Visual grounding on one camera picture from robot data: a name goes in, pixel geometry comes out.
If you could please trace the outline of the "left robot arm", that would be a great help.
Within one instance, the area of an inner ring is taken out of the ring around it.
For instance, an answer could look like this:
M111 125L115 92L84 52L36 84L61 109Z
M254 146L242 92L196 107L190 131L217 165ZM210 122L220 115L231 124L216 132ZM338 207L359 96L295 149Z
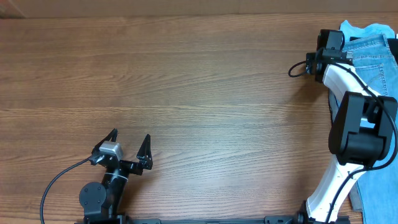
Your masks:
M142 175L151 170L153 159L150 150L151 136L147 134L137 152L137 162L123 159L123 150L117 140L118 130L113 129L92 150L90 164L101 165L106 171L101 182L90 182L80 191L83 223L132 223L126 214L119 212L123 192L131 174Z

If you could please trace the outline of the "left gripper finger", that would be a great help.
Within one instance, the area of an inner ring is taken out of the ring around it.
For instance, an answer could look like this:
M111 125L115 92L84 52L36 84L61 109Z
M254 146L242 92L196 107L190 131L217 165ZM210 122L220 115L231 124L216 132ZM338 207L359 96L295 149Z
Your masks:
M153 166L152 153L150 147L151 147L151 136L150 134L147 134L136 155L143 169L147 170L151 170Z
M102 139L98 144L96 144L92 150L92 152L98 151L100 146L105 142L105 141L111 141L115 142L118 136L118 130L114 128L104 139Z

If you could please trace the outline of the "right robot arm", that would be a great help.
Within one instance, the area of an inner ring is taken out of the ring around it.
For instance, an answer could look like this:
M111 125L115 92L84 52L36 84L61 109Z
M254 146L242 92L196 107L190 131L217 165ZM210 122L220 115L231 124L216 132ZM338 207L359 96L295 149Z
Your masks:
M307 54L308 72L337 97L340 107L328 138L331 161L297 223L348 223L338 217L342 203L365 172L378 169L376 161L387 156L397 136L397 101L367 86L344 44L341 31L322 29L316 52Z

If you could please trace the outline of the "light blue denim jeans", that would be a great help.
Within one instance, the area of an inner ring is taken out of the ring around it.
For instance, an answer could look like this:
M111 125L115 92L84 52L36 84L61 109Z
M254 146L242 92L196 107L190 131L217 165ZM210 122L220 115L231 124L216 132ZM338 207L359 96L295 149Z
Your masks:
M381 95L397 98L397 62L382 34L345 43L356 73ZM397 159L388 167L363 174L356 183L363 222L397 223Z

